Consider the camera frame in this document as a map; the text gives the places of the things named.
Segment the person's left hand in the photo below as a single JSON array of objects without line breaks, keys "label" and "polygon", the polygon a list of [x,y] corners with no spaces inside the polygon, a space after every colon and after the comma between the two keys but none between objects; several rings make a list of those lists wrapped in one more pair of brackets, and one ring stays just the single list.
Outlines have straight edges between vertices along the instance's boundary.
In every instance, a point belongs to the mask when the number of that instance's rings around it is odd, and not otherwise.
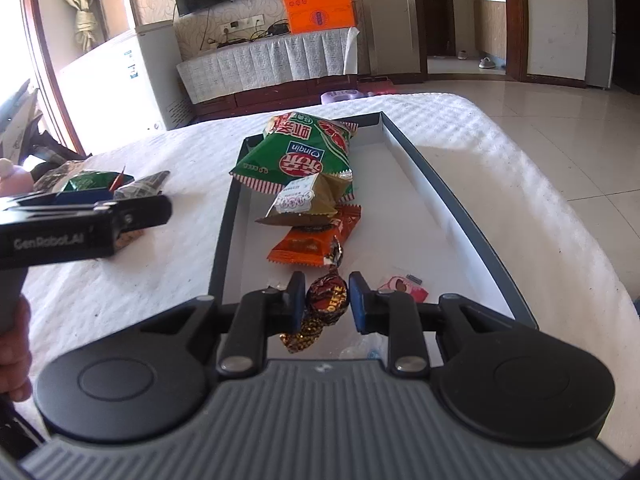
[{"label": "person's left hand", "polygon": [[1,335],[0,392],[15,403],[21,403],[32,395],[29,370],[32,354],[29,349],[30,305],[20,297],[12,330]]}]

